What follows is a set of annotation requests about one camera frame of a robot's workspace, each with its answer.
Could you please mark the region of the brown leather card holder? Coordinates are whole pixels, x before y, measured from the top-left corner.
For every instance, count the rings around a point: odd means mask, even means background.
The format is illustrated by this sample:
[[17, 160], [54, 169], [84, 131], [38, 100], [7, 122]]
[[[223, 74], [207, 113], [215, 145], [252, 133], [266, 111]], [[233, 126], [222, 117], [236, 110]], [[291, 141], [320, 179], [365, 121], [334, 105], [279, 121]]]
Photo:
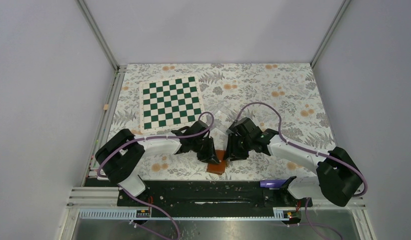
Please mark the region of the brown leather card holder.
[[213, 163], [209, 163], [207, 165], [207, 169], [206, 172], [210, 173], [210, 174], [215, 174], [215, 175], [223, 175], [226, 171], [226, 168], [228, 166], [228, 162], [224, 159], [225, 150], [216, 150], [216, 156], [219, 160], [218, 164], [213, 164]]

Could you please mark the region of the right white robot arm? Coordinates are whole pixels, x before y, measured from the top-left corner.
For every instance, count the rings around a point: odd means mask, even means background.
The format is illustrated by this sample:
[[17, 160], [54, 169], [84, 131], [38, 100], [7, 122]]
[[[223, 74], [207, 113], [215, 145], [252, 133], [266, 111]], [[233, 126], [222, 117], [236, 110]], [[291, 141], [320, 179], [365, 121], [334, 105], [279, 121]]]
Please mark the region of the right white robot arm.
[[254, 151], [286, 159], [314, 174], [311, 177], [293, 176], [277, 186], [282, 190], [280, 199], [287, 206], [293, 206], [300, 199], [325, 198], [336, 206], [345, 207], [364, 185], [360, 170], [343, 148], [312, 149], [284, 137], [277, 130], [262, 131], [248, 117], [234, 121], [227, 133], [226, 160], [246, 160]]

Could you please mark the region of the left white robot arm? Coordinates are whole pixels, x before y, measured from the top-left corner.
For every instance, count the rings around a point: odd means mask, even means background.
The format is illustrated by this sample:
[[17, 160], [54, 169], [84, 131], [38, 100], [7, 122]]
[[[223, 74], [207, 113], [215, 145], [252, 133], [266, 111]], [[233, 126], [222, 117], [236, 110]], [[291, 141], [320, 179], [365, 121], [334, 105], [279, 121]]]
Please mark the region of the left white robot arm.
[[107, 178], [129, 193], [134, 204], [144, 205], [149, 198], [147, 186], [135, 173], [142, 158], [194, 152], [203, 163], [218, 165], [210, 127], [197, 120], [191, 126], [172, 130], [164, 135], [135, 136], [129, 129], [120, 130], [94, 155], [99, 163], [99, 177]]

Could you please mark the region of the floral tablecloth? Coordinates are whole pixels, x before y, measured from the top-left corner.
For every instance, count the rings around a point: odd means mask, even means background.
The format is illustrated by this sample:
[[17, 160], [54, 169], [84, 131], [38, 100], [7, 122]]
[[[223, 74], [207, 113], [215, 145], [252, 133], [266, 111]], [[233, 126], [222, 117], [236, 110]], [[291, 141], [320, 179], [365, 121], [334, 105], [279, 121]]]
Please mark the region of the floral tablecloth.
[[[282, 120], [286, 138], [324, 150], [336, 146], [309, 63], [129, 64], [108, 140], [121, 129], [136, 136], [144, 134], [139, 120], [139, 83], [182, 76], [196, 77], [205, 111], [232, 110], [251, 118], [262, 130], [275, 130]], [[212, 130], [211, 136], [216, 149], [226, 148], [226, 134]], [[230, 162], [223, 175], [206, 170], [207, 165], [193, 152], [147, 157], [135, 168], [143, 180], [260, 181], [313, 175], [299, 164], [255, 152], [246, 160]]]

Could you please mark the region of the purple marker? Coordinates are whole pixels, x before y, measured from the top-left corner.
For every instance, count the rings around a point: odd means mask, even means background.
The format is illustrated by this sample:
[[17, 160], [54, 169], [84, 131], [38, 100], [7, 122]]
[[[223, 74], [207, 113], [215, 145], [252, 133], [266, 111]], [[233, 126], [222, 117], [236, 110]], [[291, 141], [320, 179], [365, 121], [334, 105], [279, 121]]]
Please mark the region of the purple marker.
[[286, 179], [261, 180], [259, 185], [261, 188], [279, 189], [283, 187], [286, 181]]

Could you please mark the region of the green white chessboard mat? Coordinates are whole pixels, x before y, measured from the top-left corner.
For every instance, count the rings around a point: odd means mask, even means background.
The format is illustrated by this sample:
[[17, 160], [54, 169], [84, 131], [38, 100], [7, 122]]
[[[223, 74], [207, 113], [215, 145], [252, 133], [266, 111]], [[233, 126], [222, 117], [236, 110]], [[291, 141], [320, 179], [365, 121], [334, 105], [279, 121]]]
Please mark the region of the green white chessboard mat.
[[139, 83], [139, 125], [143, 133], [188, 126], [204, 111], [200, 83], [194, 75]]

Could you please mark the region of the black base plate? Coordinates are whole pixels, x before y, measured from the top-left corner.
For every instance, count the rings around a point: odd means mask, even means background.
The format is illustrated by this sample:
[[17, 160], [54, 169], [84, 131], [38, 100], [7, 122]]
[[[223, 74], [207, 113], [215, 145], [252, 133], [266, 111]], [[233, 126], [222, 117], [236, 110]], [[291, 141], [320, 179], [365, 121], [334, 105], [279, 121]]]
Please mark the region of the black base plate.
[[265, 188], [258, 181], [145, 180], [141, 201], [174, 218], [266, 218], [274, 210], [296, 210], [326, 202], [323, 196], [300, 198], [288, 188]]

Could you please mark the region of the aluminium frame rail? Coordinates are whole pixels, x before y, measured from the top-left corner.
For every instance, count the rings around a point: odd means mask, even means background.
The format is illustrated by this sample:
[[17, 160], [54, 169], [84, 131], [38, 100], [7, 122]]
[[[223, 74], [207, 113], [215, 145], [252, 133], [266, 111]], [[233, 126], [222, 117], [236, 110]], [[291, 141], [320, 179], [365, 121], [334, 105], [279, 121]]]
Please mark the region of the aluminium frame rail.
[[119, 198], [118, 187], [91, 187], [85, 186], [85, 182], [89, 179], [96, 179], [95, 176], [98, 168], [95, 153], [108, 141], [127, 68], [127, 65], [120, 65], [115, 72], [105, 99], [107, 109], [103, 110], [100, 115], [99, 126], [89, 151], [86, 168], [82, 174], [82, 182], [70, 191], [64, 217], [55, 237], [57, 240], [71, 240], [73, 238], [81, 209], [113, 209], [117, 207], [117, 200]]

